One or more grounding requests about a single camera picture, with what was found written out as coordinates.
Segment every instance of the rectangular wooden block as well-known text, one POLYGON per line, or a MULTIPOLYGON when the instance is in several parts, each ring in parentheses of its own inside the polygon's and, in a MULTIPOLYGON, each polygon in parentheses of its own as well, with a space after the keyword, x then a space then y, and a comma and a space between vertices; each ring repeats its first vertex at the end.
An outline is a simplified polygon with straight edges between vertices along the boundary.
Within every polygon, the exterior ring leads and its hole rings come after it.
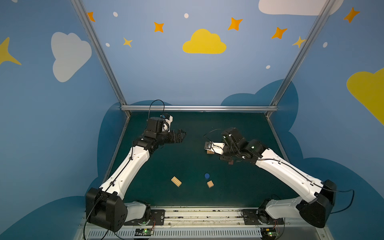
POLYGON ((180 187, 181 182, 180 182, 180 180, 177 179, 177 177, 173 177, 173 178, 171 179, 171 181, 172 181, 174 184, 176 184, 177 187, 180 187))
POLYGON ((209 182, 207 182, 207 185, 208 185, 209 188, 211 188, 211 187, 214 186, 214 183, 212 181, 209 181, 209 182))

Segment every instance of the white cloud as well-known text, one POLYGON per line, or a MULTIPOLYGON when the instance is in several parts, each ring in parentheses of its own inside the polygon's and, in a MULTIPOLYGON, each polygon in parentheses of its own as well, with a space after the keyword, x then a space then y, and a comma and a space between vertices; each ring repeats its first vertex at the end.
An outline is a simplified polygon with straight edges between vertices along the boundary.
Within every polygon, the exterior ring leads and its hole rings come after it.
POLYGON ((59 82, 68 81, 91 57, 91 45, 76 34, 54 33, 51 39, 53 74, 59 82))
MULTIPOLYGON (((336 12, 344 0, 336 0, 331 14, 336 12)), ((326 0, 260 0, 259 10, 266 14, 319 15, 326 0)))

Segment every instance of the yellow cloud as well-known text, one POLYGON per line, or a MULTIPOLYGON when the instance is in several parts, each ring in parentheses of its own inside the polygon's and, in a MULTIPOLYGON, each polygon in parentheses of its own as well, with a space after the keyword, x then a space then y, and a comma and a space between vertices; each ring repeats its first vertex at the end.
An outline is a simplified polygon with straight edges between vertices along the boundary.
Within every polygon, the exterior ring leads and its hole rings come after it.
POLYGON ((351 94, 384 124, 384 68, 376 73, 358 72, 347 81, 351 94))
POLYGON ((219 35, 210 33, 206 29, 197 30, 183 45, 183 51, 186 53, 206 53, 220 54, 225 51, 227 46, 221 42, 219 35))

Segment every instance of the robotic arm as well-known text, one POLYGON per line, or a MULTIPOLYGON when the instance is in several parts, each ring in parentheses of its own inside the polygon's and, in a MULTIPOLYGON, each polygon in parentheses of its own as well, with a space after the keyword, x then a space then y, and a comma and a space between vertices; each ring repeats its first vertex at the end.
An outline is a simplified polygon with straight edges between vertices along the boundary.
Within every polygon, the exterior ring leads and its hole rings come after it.
POLYGON ((148 119, 147 127, 139 136, 117 170, 99 189, 91 188, 86 194, 87 222, 113 232, 133 219, 145 225, 151 216, 149 204, 131 202, 125 206, 123 199, 128 186, 137 172, 159 146, 166 143, 180 143, 186 133, 171 130, 173 117, 163 114, 160 118, 148 119))
POLYGON ((286 200, 265 199, 257 211, 257 219, 268 224, 273 219, 302 218, 309 224, 323 228, 335 204, 336 184, 322 182, 291 165, 273 150, 253 139, 250 142, 237 128, 222 133, 223 142, 206 142, 204 149, 220 155, 224 161, 240 157, 267 170, 299 194, 286 200))

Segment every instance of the green table surface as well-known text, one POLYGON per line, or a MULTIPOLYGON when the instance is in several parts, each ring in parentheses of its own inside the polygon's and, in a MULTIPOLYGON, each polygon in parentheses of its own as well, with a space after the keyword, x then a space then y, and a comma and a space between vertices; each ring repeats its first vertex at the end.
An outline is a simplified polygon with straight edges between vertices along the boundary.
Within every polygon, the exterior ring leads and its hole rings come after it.
MULTIPOLYGON (((282 199, 297 197, 291 188, 269 172, 239 158, 233 165, 207 154, 203 135, 211 130, 236 127, 248 140, 257 139, 281 155, 280 149, 262 113, 189 113, 174 112, 171 129, 187 135, 182 143, 165 144, 141 167, 125 194, 124 202, 141 200, 152 206, 232 206, 258 207, 265 198, 276 194, 282 199), (208 188, 205 173, 214 186, 208 188), (182 184, 177 187, 171 178, 182 184)), ((122 139, 110 175, 126 158, 132 142, 145 127, 148 113, 133 112, 122 139)), ((221 142, 222 130, 207 135, 221 142)))

